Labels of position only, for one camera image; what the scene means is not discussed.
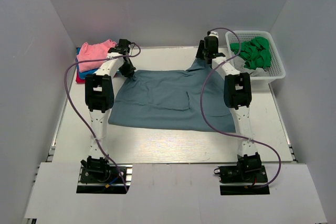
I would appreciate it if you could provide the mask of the grey-blue t-shirt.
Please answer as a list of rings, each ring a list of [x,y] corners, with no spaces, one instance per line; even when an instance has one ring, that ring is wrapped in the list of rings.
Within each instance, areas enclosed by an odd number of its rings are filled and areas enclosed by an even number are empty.
[[[138,70],[118,91],[108,123],[147,129],[234,133],[224,79],[196,59],[186,70]]]

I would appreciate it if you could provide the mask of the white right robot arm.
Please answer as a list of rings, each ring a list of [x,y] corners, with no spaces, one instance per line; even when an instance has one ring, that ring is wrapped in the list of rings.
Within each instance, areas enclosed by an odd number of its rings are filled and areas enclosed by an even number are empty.
[[[247,182],[261,171],[261,160],[253,143],[249,107],[252,100],[250,75],[236,70],[226,59],[216,60],[216,71],[224,79],[224,102],[230,109],[240,139],[237,153],[237,175]]]

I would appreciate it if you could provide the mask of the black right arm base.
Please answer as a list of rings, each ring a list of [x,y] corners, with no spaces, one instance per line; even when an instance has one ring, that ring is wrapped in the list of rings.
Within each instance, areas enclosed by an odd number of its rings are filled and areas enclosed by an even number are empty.
[[[250,175],[243,175],[236,165],[219,166],[214,169],[214,175],[219,177],[221,196],[248,196],[269,195],[269,186],[259,188],[268,183],[268,177],[264,165],[261,170],[254,171]]]

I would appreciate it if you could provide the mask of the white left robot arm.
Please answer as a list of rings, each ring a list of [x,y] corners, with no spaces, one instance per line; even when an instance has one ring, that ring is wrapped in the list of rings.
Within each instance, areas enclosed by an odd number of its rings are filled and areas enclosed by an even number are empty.
[[[117,72],[129,78],[135,67],[129,57],[112,57],[97,71],[86,76],[85,103],[89,109],[91,143],[89,157],[111,164],[107,148],[108,117],[114,105],[112,78]]]

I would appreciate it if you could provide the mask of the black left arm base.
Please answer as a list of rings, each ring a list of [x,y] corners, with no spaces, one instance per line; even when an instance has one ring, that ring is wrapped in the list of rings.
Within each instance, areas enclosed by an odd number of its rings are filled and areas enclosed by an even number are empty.
[[[81,161],[81,169],[77,183],[77,194],[126,194],[131,185],[132,165],[119,166],[120,173],[114,165],[88,165]]]

